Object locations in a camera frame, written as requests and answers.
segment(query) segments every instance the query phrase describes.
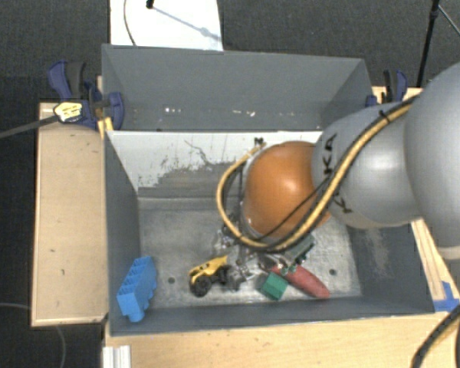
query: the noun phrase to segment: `blue clamp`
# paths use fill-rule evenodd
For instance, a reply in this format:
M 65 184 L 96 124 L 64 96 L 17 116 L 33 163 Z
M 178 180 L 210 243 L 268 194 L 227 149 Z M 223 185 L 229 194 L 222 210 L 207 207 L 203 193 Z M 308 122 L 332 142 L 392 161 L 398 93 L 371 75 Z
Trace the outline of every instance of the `blue clamp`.
M 404 96 L 407 94 L 407 76 L 401 71 L 396 71 L 395 78 L 395 90 L 392 85 L 392 77 L 389 70 L 383 72 L 383 77 L 385 79 L 385 92 L 382 93 L 382 104 L 387 104 L 390 102 L 400 102 L 404 99 Z M 374 95 L 369 95 L 366 98 L 365 107 L 374 107 L 377 105 L 377 99 Z
M 450 283 L 442 281 L 442 285 L 445 291 L 445 299 L 435 300 L 433 301 L 433 305 L 435 306 L 436 312 L 452 312 L 455 309 L 455 307 L 457 307 L 460 304 L 460 300 L 458 298 L 453 297 L 452 287 L 450 286 Z
M 95 130 L 99 117 L 96 109 L 102 110 L 103 117 L 113 119 L 115 130 L 121 128 L 124 120 L 124 104 L 119 92 L 110 93 L 106 100 L 93 81 L 84 81 L 82 73 L 85 64 L 82 62 L 67 62 L 59 60 L 48 70 L 48 81 L 61 102 L 75 100 L 82 105 L 82 118 L 74 123 Z
M 155 288 L 156 269 L 152 258 L 135 259 L 116 295 L 123 316 L 128 316 L 133 323 L 142 320 Z
M 400 102 L 404 99 L 404 96 L 407 94 L 407 76 L 401 71 L 396 71 L 397 76 L 397 86 L 396 86 L 396 95 L 395 101 Z

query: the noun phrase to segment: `paper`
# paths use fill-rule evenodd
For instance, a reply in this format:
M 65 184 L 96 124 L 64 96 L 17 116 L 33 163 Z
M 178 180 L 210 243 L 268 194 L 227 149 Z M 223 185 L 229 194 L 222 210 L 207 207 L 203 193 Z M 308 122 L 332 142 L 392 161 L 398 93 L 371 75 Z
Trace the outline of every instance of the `paper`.
M 132 45 L 123 15 L 124 0 L 110 0 L 110 42 Z M 216 0 L 126 0 L 126 22 L 136 45 L 222 51 Z

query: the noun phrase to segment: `red object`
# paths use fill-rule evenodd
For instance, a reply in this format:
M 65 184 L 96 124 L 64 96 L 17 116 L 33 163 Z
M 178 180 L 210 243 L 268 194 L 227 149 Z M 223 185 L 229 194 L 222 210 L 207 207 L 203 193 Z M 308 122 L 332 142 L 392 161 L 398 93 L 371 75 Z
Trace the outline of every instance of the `red object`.
M 290 284 L 301 289 L 309 296 L 316 298 L 329 298 L 330 296 L 327 286 L 325 286 L 319 278 L 301 266 L 297 266 L 297 270 L 294 273 L 289 271 L 286 275 L 281 273 L 281 269 L 277 265 L 274 266 L 271 271 L 280 275 L 290 282 Z

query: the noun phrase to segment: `white bracket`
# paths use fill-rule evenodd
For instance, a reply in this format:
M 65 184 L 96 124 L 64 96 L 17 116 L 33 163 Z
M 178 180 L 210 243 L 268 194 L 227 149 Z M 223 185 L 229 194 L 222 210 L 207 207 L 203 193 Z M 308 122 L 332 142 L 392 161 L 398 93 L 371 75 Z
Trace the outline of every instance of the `white bracket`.
M 131 368 L 131 346 L 103 347 L 103 368 Z

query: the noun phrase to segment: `wooden table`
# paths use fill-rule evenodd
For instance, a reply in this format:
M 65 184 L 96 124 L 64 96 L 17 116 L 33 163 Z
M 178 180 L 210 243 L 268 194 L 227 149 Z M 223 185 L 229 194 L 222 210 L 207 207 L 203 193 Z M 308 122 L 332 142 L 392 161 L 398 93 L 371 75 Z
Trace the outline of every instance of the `wooden table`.
M 40 117 L 50 116 L 52 106 L 41 104 Z M 59 123 L 39 130 L 33 327 L 99 323 L 107 314 L 101 163 L 100 136 L 93 130 Z M 428 229 L 422 221 L 413 228 L 433 298 L 444 298 L 441 280 L 452 285 L 457 297 Z M 130 345 L 133 368 L 408 367 L 419 345 L 445 315 L 131 337 L 110 337 L 107 328 L 104 343 L 114 348 Z M 455 366 L 455 329 L 448 329 L 424 366 Z

